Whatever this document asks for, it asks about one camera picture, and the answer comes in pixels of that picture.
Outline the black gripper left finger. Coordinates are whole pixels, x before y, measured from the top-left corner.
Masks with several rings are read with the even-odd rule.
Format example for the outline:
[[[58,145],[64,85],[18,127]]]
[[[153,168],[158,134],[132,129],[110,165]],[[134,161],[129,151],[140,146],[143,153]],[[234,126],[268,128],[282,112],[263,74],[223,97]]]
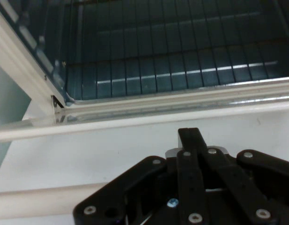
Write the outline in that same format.
[[[73,211],[77,225],[206,225],[207,201],[199,153],[207,148],[197,128],[181,128],[182,149],[150,156],[118,176]]]

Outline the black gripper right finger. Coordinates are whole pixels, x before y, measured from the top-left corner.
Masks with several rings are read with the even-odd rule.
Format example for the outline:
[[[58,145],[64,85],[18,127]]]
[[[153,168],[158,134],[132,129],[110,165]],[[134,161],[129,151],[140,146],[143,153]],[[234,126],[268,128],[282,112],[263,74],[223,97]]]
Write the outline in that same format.
[[[188,131],[207,178],[223,185],[249,224],[289,225],[289,162],[255,150],[232,162],[220,150],[210,153],[198,128]]]

